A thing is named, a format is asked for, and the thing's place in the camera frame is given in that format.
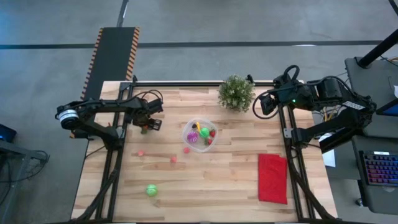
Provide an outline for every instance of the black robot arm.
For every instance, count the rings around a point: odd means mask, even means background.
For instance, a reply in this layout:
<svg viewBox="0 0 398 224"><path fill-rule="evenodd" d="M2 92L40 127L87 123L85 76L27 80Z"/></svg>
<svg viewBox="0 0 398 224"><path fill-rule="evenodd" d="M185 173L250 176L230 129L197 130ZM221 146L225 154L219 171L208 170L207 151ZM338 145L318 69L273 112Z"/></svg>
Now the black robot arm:
<svg viewBox="0 0 398 224"><path fill-rule="evenodd" d="M288 72L295 68L291 78ZM292 138L295 147L306 147L312 138L330 131L337 131L332 137L321 142L324 151L344 143L367 126L376 110L376 104L369 96L361 96L338 77L328 76L321 80L301 83L297 80L300 69L296 65L288 67L284 74L274 79L274 89L261 93L254 101L261 102L264 115L269 115L278 105L288 106L292 109L320 111L327 106L346 107L336 118L314 125L310 128L296 128L285 130L285 136Z"/></svg>
<svg viewBox="0 0 398 224"><path fill-rule="evenodd" d="M139 126L145 130L159 130L162 121L152 119L154 113L163 111L162 99L157 96L156 100L148 102L143 98L133 96L126 100L86 100L73 101L67 105L59 106L55 118L59 119L61 126L67 130L80 129L89 134L100 137L107 149L120 148L120 136L112 126L104 127L96 122L89 121L96 113L123 112L124 120Z"/></svg>

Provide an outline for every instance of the green tennis ball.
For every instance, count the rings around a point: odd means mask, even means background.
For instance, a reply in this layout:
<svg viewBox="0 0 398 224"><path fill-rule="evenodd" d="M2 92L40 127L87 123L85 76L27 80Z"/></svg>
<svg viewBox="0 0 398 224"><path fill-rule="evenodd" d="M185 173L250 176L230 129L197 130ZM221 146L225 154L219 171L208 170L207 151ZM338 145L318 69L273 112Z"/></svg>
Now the green tennis ball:
<svg viewBox="0 0 398 224"><path fill-rule="evenodd" d="M202 138L207 138L207 137L209 136L209 134L210 134L210 131L209 131L208 128L202 128L202 129L200 130L200 136L201 136Z"/></svg>
<svg viewBox="0 0 398 224"><path fill-rule="evenodd" d="M147 195L150 196L150 197L153 197L153 196L157 195L156 185L149 184L147 186Z"/></svg>

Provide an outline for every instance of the red strawberry toy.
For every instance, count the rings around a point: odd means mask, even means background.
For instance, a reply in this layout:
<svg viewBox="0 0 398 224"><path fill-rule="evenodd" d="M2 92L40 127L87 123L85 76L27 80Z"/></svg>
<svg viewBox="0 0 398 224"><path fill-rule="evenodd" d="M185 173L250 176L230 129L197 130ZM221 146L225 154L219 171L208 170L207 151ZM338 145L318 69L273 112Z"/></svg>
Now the red strawberry toy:
<svg viewBox="0 0 398 224"><path fill-rule="evenodd" d="M214 136L216 136L216 131L214 129L212 129L210 131L210 136L213 138Z"/></svg>

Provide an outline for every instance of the concrete floor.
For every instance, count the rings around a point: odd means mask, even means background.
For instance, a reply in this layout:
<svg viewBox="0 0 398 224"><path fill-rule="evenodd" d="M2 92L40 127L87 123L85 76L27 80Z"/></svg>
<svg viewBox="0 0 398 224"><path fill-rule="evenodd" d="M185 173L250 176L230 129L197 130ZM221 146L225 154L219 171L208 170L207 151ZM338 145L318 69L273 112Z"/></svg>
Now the concrete floor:
<svg viewBox="0 0 398 224"><path fill-rule="evenodd" d="M0 44L93 43L100 27L116 25L121 3L2 1ZM127 7L124 26L140 26L141 43L381 40L397 22L387 0L136 0ZM271 80L297 64L299 78L313 80L344 72L345 58L364 55L373 47L139 49L134 73L140 80L219 80L233 73ZM70 217L87 142L69 139L69 132L53 116L57 106L78 99L91 53L91 49L0 50L0 123L18 131L16 144L51 155L42 173L22 183L15 223ZM385 53L394 55L397 47ZM356 186L330 181L339 217L375 223L396 219L356 207Z"/></svg>

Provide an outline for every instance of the black and orange striped ramp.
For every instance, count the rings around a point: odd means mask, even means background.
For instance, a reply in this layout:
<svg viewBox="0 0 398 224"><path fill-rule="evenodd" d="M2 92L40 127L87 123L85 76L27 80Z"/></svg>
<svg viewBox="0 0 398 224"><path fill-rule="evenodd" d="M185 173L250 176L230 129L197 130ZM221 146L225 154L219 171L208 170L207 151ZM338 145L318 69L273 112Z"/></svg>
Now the black and orange striped ramp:
<svg viewBox="0 0 398 224"><path fill-rule="evenodd" d="M99 30L80 99L98 99L104 81L131 80L139 37L138 27Z"/></svg>

